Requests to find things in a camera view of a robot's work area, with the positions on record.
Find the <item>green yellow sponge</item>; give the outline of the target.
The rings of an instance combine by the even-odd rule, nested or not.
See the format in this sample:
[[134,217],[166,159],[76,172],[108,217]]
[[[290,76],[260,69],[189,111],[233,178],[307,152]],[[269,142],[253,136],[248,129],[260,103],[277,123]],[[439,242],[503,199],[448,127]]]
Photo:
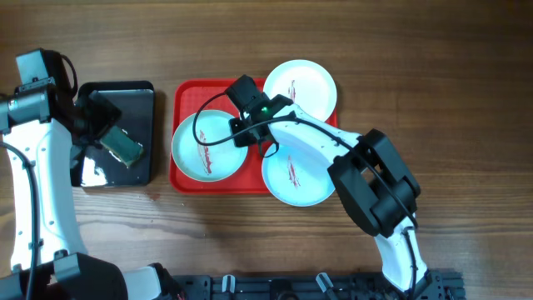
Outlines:
[[117,126],[111,127],[100,138],[100,143],[127,168],[140,160],[144,154],[143,146],[133,141]]

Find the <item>white plate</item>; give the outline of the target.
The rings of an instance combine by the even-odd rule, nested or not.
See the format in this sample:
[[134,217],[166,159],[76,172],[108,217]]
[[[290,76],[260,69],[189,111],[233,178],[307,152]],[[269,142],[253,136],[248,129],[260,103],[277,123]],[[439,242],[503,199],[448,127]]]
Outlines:
[[318,63],[303,59],[274,68],[266,78],[263,92],[269,98],[278,94],[290,98],[305,113],[323,122],[332,115],[337,101],[331,74]]
[[275,198],[294,207],[317,205],[335,191],[326,168],[292,147],[272,144],[262,160],[262,177]]
[[[192,134],[195,113],[185,118],[172,137],[172,158],[187,177],[199,182],[216,182],[230,177],[247,158],[247,147],[236,147],[233,141],[216,146],[202,146]],[[197,119],[196,134],[203,143],[229,137],[229,121],[233,116],[220,110],[206,110]]]

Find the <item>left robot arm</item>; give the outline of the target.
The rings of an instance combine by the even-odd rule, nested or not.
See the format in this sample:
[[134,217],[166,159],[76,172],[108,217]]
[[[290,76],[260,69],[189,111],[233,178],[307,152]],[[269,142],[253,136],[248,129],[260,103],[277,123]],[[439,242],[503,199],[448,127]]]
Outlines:
[[123,272],[91,257],[72,185],[87,148],[131,166],[144,145],[117,126],[121,110],[98,91],[82,95],[67,56],[38,48],[17,56],[21,85],[1,97],[1,146],[10,157],[16,233],[4,299],[175,299],[182,290],[153,263]]

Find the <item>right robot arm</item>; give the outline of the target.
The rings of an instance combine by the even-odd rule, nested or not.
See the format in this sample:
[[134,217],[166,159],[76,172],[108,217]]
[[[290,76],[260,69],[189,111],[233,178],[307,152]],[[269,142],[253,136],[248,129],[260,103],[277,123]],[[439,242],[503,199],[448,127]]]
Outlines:
[[416,241],[421,187],[391,140],[372,129],[361,135],[320,121],[290,98],[269,98],[243,75],[225,91],[240,119],[238,143],[269,140],[300,150],[327,173],[351,220],[374,237],[385,279],[415,298],[427,272]]

